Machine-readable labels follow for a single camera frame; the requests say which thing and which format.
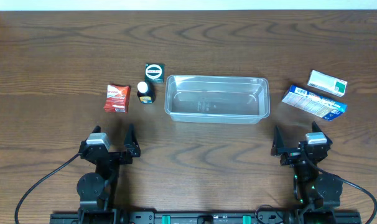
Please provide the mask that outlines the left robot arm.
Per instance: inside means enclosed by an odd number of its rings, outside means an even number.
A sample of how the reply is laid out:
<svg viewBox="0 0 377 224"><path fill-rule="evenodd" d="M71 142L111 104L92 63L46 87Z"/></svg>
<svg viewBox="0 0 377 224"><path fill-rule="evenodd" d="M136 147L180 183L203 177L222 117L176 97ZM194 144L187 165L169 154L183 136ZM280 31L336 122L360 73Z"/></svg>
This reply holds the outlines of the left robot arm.
<svg viewBox="0 0 377 224"><path fill-rule="evenodd" d="M83 175L77 183L78 223L129 223L128 213L114 208L114 199L120 166L132 164L141 155L132 124L123 145L125 150L111 152L111 141L99 126L81 142L78 155L94 164L95 171Z"/></svg>

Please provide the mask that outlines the blue white medicine box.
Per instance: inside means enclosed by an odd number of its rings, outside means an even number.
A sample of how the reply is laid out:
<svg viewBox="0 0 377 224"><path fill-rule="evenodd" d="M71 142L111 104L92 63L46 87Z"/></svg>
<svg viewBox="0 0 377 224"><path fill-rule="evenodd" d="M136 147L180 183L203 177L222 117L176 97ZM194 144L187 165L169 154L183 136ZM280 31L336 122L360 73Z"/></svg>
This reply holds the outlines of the blue white medicine box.
<svg viewBox="0 0 377 224"><path fill-rule="evenodd" d="M311 91L291 85L282 97L282 102L327 121L346 113L347 105Z"/></svg>

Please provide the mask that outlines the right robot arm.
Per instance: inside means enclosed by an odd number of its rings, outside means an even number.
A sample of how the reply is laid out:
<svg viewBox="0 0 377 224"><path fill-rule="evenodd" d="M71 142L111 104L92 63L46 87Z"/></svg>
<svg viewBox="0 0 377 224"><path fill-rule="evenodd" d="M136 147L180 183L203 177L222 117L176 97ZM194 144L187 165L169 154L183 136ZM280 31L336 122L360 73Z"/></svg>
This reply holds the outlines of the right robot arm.
<svg viewBox="0 0 377 224"><path fill-rule="evenodd" d="M296 147L284 145L282 133L274 128L272 156L280 165L294 170L294 197L302 206L285 211L283 223L335 223L333 210L340 206L343 183L331 174L323 174L317 164L328 156L332 140L313 122L312 132Z"/></svg>

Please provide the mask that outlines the white green medicine box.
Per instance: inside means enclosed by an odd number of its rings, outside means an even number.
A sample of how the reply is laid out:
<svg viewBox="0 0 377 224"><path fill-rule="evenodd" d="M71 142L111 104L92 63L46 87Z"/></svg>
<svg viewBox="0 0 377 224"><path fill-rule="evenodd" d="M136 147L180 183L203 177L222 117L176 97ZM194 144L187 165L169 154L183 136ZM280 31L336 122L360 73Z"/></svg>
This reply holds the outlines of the white green medicine box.
<svg viewBox="0 0 377 224"><path fill-rule="evenodd" d="M312 70L307 82L308 86L343 97L347 89L347 81Z"/></svg>

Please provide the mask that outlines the red medicine packet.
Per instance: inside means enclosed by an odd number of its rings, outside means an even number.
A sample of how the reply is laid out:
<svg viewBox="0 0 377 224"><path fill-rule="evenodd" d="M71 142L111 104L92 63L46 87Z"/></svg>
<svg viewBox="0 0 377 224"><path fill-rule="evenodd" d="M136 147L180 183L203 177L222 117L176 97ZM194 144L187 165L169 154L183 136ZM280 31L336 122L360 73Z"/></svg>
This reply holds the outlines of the red medicine packet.
<svg viewBox="0 0 377 224"><path fill-rule="evenodd" d="M108 85L103 109L106 112L127 113L130 92L130 86Z"/></svg>

